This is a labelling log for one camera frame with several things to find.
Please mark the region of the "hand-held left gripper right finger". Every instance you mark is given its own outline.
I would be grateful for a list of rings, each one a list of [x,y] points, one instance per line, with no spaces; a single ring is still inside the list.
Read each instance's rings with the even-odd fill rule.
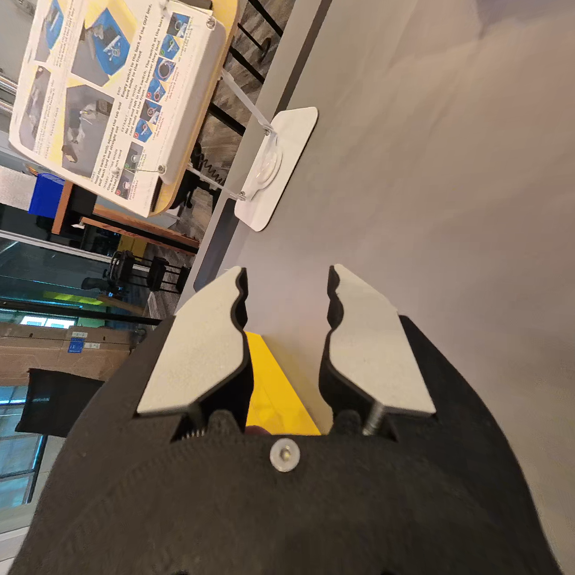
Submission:
[[[329,268],[319,390],[334,425],[378,435],[385,416],[429,418],[436,406],[397,309],[342,264]]]

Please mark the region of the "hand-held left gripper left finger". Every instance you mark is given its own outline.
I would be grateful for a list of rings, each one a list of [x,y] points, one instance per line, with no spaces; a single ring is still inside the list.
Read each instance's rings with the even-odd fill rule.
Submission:
[[[136,408],[139,417],[182,416],[192,431],[225,412],[246,430],[253,366],[245,332],[248,275],[235,266],[174,315]]]

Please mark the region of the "brown wooden desk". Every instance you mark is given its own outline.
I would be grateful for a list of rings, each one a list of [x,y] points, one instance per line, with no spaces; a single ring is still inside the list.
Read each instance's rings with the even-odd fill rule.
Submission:
[[[96,198],[95,194],[65,180],[51,232],[60,235],[73,224],[85,224],[181,254],[198,253],[199,240],[98,205]]]

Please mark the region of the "cardboard box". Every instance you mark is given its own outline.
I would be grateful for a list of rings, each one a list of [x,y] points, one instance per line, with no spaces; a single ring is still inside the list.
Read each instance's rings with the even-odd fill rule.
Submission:
[[[1,323],[1,386],[25,386],[30,369],[108,380],[140,342],[143,330],[68,329]]]

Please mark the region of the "black cloth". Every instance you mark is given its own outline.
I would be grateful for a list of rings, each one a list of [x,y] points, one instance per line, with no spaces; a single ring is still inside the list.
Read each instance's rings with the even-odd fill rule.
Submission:
[[[15,432],[66,438],[103,385],[99,379],[30,368],[25,403]]]

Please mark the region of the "small blue storage bin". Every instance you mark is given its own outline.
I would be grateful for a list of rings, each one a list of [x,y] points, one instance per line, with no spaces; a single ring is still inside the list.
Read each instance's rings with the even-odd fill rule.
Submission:
[[[55,219],[65,180],[50,173],[38,173],[28,213]]]

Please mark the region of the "white document stand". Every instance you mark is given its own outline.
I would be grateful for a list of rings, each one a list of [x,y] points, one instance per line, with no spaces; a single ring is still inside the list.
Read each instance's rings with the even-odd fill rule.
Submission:
[[[154,174],[162,182],[159,198],[153,200],[151,212],[164,212],[174,202],[183,174],[190,168],[193,145],[204,122],[216,83],[224,83],[241,100],[264,131],[264,139],[245,183],[238,193],[215,183],[229,197],[236,200],[234,215],[255,232],[269,224],[289,180],[317,124],[319,111],[306,107],[281,111],[272,120],[247,97],[232,75],[223,69],[226,29],[216,18],[209,16],[199,27],[205,32],[199,56],[184,65],[191,78],[183,85],[183,103],[170,114],[167,148],[154,166]]]

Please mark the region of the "printed instruction sheet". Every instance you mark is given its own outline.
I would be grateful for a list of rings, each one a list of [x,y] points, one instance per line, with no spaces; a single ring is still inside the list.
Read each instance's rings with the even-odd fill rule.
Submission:
[[[212,11],[179,1],[38,1],[9,142],[148,217],[176,184],[225,42]]]

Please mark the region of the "black metal table frame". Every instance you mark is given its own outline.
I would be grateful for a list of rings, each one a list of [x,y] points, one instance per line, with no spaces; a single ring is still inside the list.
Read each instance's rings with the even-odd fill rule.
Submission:
[[[224,68],[256,104],[282,38],[292,5],[288,1],[239,1],[239,21]],[[250,110],[224,82],[212,95],[201,140],[235,140],[245,133]]]

